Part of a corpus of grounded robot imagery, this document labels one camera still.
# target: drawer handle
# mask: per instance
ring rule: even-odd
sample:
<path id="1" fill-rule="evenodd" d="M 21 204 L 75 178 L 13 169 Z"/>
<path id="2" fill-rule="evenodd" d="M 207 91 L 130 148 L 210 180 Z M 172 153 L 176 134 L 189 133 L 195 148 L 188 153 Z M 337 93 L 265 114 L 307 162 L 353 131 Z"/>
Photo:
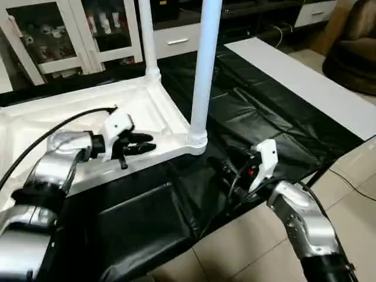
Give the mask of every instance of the drawer handle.
<path id="1" fill-rule="evenodd" d="M 312 16 L 322 15 L 324 11 L 312 12 Z"/>
<path id="2" fill-rule="evenodd" d="M 168 41 L 167 45 L 180 44 L 180 43 L 187 42 L 188 40 L 189 40 L 188 38 L 183 38 L 183 39 L 178 39 L 178 40 L 174 40 L 174 41 Z"/>

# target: cabinet drawer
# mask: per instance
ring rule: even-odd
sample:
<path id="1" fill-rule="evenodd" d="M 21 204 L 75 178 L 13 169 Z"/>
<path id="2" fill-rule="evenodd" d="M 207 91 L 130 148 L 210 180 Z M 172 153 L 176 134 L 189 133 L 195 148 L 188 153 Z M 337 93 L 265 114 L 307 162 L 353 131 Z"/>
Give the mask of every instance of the cabinet drawer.
<path id="1" fill-rule="evenodd" d="M 199 48 L 200 24 L 154 31 L 157 58 L 196 51 Z"/>
<path id="2" fill-rule="evenodd" d="M 303 5 L 300 10 L 295 27 L 316 24 L 329 20 L 329 17 L 337 4 L 337 1 L 325 1 Z"/>

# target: silver robot arm segment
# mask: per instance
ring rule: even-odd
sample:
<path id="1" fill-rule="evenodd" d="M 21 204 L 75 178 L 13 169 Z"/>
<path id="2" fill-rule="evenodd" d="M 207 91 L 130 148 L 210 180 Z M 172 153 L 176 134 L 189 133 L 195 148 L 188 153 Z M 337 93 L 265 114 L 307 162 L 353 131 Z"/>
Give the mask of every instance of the silver robot arm segment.
<path id="1" fill-rule="evenodd" d="M 281 181 L 267 205 L 284 224 L 299 259 L 339 253 L 334 228 L 309 193 Z"/>

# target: brown chair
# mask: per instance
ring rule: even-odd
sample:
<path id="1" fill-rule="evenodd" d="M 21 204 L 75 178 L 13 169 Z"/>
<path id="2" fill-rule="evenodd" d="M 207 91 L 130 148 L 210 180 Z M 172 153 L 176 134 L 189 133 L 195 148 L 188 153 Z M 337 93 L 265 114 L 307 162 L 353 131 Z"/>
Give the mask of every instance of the brown chair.
<path id="1" fill-rule="evenodd" d="M 376 95 L 376 0 L 354 4 L 323 72 L 350 90 Z"/>

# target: white pole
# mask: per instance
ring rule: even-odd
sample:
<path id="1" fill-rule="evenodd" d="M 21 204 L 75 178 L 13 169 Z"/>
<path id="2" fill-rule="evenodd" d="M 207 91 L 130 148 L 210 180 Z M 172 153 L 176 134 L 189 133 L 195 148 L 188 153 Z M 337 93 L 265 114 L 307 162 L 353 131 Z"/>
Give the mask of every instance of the white pole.
<path id="1" fill-rule="evenodd" d="M 150 80 L 160 79 L 160 72 L 155 55 L 152 9 L 149 0 L 139 0 L 142 28 L 143 51 L 146 61 L 146 77 Z"/>
<path id="2" fill-rule="evenodd" d="M 200 45 L 197 54 L 190 120 L 190 140 L 194 147 L 202 147 L 207 143 L 206 119 L 212 87 L 221 7 L 222 0 L 204 0 L 202 5 Z"/>

